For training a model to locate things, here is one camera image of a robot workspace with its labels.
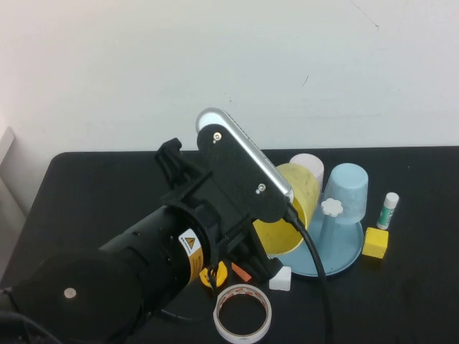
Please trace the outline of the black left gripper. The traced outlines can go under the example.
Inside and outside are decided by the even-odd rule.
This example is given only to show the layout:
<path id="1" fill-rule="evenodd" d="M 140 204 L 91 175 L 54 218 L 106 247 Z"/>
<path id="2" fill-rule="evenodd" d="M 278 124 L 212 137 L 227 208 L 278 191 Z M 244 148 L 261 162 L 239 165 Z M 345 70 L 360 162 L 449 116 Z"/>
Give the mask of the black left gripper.
<path id="1" fill-rule="evenodd" d="M 156 160 L 171 187 L 162 201 L 197 227 L 206 267 L 228 259 L 241 263 L 258 282 L 279 273 L 282 262 L 269 258 L 256 231 L 250 229 L 247 212 L 216 182 L 212 170 L 183 154 L 178 138 L 163 143 Z"/>

